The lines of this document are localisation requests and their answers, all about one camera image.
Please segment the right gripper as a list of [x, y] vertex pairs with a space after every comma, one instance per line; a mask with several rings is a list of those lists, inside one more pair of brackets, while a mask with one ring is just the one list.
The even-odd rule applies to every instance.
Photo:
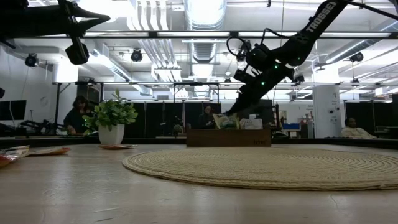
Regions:
[[239, 88], [239, 95], [234, 105], [225, 113], [226, 116], [240, 113], [244, 110], [263, 110], [261, 99], [284, 78], [294, 79], [294, 69], [285, 65], [273, 65], [262, 73], [252, 76], [245, 70], [239, 70], [239, 81], [244, 83]]

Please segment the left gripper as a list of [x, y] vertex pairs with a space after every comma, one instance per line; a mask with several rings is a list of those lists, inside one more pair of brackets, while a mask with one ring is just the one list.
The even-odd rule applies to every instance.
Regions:
[[[69, 37], [83, 38], [88, 29], [110, 20], [108, 15], [82, 9], [76, 1], [59, 1], [58, 5], [47, 6], [46, 10], [49, 13], [46, 21], [50, 22], [46, 25], [46, 35], [66, 34]], [[76, 17], [95, 19], [78, 23]]]

